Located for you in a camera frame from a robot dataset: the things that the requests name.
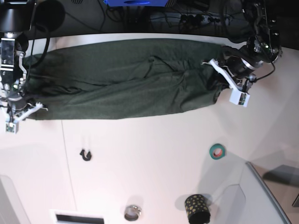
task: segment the dark green cloth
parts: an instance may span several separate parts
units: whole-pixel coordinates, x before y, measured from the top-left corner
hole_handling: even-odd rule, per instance
[[[212,105],[222,85],[217,72],[201,62],[220,54],[220,45],[176,39],[54,50],[30,71],[29,95],[49,109],[31,118],[122,119]]]

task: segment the tape roll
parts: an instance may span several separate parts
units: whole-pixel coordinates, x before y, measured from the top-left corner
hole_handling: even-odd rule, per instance
[[[222,144],[215,144],[210,148],[210,156],[214,160],[223,158],[226,154],[226,150]]]

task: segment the black cable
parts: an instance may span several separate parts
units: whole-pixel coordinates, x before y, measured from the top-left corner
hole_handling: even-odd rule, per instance
[[[205,25],[201,25],[199,27],[196,27],[196,28],[193,28],[193,29],[189,29],[188,31],[194,31],[194,30],[198,30],[198,29],[201,29],[201,28],[204,28],[204,27],[207,27],[207,26],[210,26],[212,22],[209,22]]]
[[[94,31],[97,31],[97,32],[100,32],[100,33],[103,33],[101,30],[98,30],[96,28],[93,28],[89,25],[87,25],[86,23],[82,22],[81,20],[77,19],[75,16],[73,16],[72,14],[68,13],[68,12],[65,12],[65,14],[67,14],[69,17],[71,17],[72,19],[74,19],[75,21],[77,21],[78,23],[81,23],[83,26],[86,26],[87,28],[91,29],[91,30],[94,30]]]
[[[262,44],[261,44],[261,42],[259,41],[259,39],[258,39],[257,36],[256,36],[256,40],[258,41],[258,44],[261,46],[262,52],[264,53],[264,55],[265,55],[265,56],[268,58],[268,60],[270,61],[270,58],[269,58],[268,54],[267,54],[266,51],[263,49]],[[263,79],[263,78],[266,78],[266,77],[272,75],[272,74],[275,72],[276,67],[275,67],[274,63],[271,62],[271,65],[273,66],[273,71],[270,72],[269,74],[263,76],[263,77],[257,78],[257,79],[256,79],[256,82],[259,81],[259,80],[261,80],[261,79]]]
[[[235,37],[235,36],[232,36],[229,31],[228,31],[228,28],[226,26],[226,18],[225,16],[223,15],[223,11],[224,11],[224,8],[227,4],[229,0],[221,0],[220,2],[220,6],[219,6],[219,16],[220,16],[220,21],[221,21],[221,24],[223,26],[223,29],[224,29],[224,33],[226,35],[226,37],[233,43],[242,43],[242,42],[246,42],[248,40],[248,37]]]
[[[248,79],[246,79],[245,81],[245,84],[243,85],[243,88],[242,88],[242,92],[247,92],[247,84],[248,84]]]
[[[182,33],[182,29],[181,29],[181,21],[178,24],[178,33],[181,34]]]
[[[9,122],[11,123],[11,122],[13,122],[13,120],[14,120],[14,116],[13,116],[13,110],[12,110],[12,108],[9,106],[9,104],[7,104],[7,110],[9,110],[9,111],[8,111],[8,114],[9,114]]]
[[[170,9],[173,10],[173,11],[175,11],[175,12],[177,12],[177,13],[180,13],[182,15],[182,13],[179,10],[177,10],[175,8],[170,8]]]
[[[151,20],[149,20],[149,24],[150,24],[151,28],[153,29],[153,32],[156,33],[156,29],[155,29],[153,23],[151,22]]]
[[[115,19],[112,18],[112,17],[109,15],[109,13],[108,13],[108,12],[112,12],[113,16],[116,17],[115,14],[114,14],[115,11],[118,11],[118,10],[117,10],[117,9],[114,9],[114,8],[110,8],[109,6],[107,6],[105,12],[106,12],[107,17],[108,17],[110,20],[112,20],[113,22],[122,22],[122,20],[123,20],[122,18],[120,18],[119,20],[115,20]]]
[[[165,20],[166,20],[166,23],[167,23],[168,27],[169,27],[169,28],[171,28],[171,27],[172,27],[172,25],[171,25],[171,23],[170,23],[170,22],[168,22],[168,16],[167,16],[167,14],[166,14],[166,13],[164,13],[164,12],[160,12],[160,13],[163,13],[163,15],[164,15],[164,17],[165,17]]]
[[[93,28],[93,27],[87,25],[86,23],[82,22],[81,20],[79,20],[78,18],[76,18],[75,16],[73,16],[72,14],[70,14],[70,13],[68,13],[68,12],[65,12],[65,14],[67,14],[67,15],[68,15],[69,17],[71,17],[73,20],[77,21],[78,23],[81,23],[83,26],[85,26],[85,27],[87,27],[87,28],[89,28],[89,29],[91,29],[91,30],[97,31],[97,32],[99,32],[99,33],[104,33],[104,32],[102,31],[102,28],[103,28],[104,23],[105,23],[105,21],[106,21],[106,15],[105,15],[105,11],[104,11],[104,9],[103,9],[103,6],[101,5],[101,3],[100,3],[99,0],[98,0],[98,4],[99,4],[99,6],[100,6],[100,8],[101,8],[101,10],[102,10],[102,12],[103,12],[103,16],[104,16],[103,21],[102,21],[101,26],[100,26],[100,29],[96,29],[96,28]]]
[[[102,22],[101,27],[100,27],[100,32],[102,32],[103,26],[104,26],[105,21],[106,21],[106,15],[105,15],[104,8],[103,8],[103,6],[101,5],[101,3],[100,3],[99,0],[98,0],[98,4],[99,4],[99,6],[100,6],[100,8],[101,8],[101,10],[102,10],[103,16],[104,16],[104,18],[103,18],[103,22]]]
[[[227,7],[227,5],[225,5],[225,16],[228,14],[228,7]],[[223,30],[224,30],[224,28],[223,28],[223,26],[221,26],[221,34],[223,34]]]
[[[30,53],[30,60],[29,60],[29,68],[28,68],[27,80],[30,79],[30,69],[31,69],[31,64],[32,64],[33,47],[34,47],[35,41],[36,41],[36,27],[35,27],[35,30],[34,30],[34,36],[33,36],[33,41],[32,41],[32,48],[31,48],[31,53]]]
[[[50,31],[49,31],[49,29],[46,26],[37,23],[36,27],[41,27],[41,28],[43,28],[45,30],[47,40],[46,40],[46,45],[45,45],[45,48],[43,50],[42,56],[38,59],[38,61],[36,63],[30,64],[31,68],[34,68],[34,67],[38,66],[41,62],[43,62],[43,60],[45,59],[45,57],[47,55],[47,52],[48,52],[48,49],[49,49],[49,44],[50,44],[50,39],[51,39]]]
[[[157,18],[153,18],[153,19],[149,19],[149,20],[157,20],[157,19],[162,19],[162,18],[166,19],[166,17],[163,16],[163,17],[157,17]],[[168,16],[167,18],[175,18],[175,19],[179,19],[179,20],[181,19],[181,18],[174,17],[174,16]]]
[[[179,6],[181,9],[183,9],[185,12],[187,12],[187,15],[189,14],[189,9],[187,8],[183,8],[181,7],[179,4],[177,4],[177,6]],[[214,34],[217,35],[217,25],[216,25],[216,21],[215,19],[213,18],[213,15],[211,13],[209,13],[208,11],[203,11],[203,10],[195,10],[196,12],[202,12],[203,14],[207,15],[209,18],[210,18],[210,21],[209,21],[209,25],[211,22],[214,23]]]

